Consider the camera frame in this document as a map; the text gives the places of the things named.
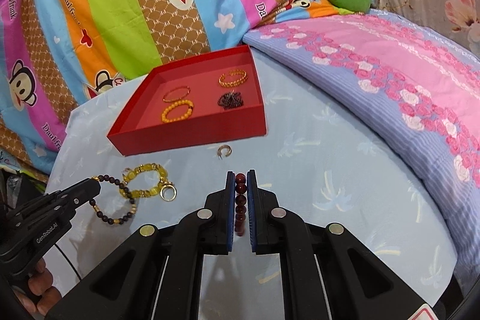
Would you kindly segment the left hand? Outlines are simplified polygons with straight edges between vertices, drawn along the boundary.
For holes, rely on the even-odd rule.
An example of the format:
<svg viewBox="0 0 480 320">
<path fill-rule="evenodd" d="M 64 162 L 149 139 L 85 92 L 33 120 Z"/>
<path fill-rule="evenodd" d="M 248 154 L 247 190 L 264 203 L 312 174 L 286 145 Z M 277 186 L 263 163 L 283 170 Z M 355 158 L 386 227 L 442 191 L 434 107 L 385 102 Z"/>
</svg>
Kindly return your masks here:
<svg viewBox="0 0 480 320">
<path fill-rule="evenodd" d="M 41 258 L 32 277 L 28 280 L 28 288 L 33 295 L 40 297 L 39 301 L 36 304 L 33 303 L 17 288 L 14 288 L 14 293 L 30 314 L 46 316 L 62 299 L 60 291 L 53 285 L 53 280 L 53 275 L 47 269 L 45 260 Z"/>
</svg>

